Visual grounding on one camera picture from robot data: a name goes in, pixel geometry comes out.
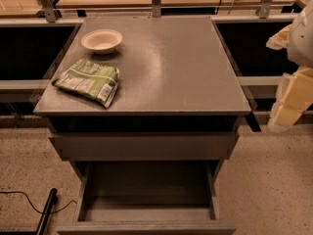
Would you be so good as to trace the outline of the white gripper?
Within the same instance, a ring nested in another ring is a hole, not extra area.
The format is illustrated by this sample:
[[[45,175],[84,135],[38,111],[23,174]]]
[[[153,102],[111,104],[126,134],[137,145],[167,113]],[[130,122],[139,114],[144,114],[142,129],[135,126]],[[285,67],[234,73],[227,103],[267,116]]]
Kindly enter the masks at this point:
[[[293,74],[284,73],[278,85],[268,128],[279,133],[294,126],[313,104],[313,0],[291,25],[271,36],[266,47],[273,50],[287,47],[289,60],[304,66]]]

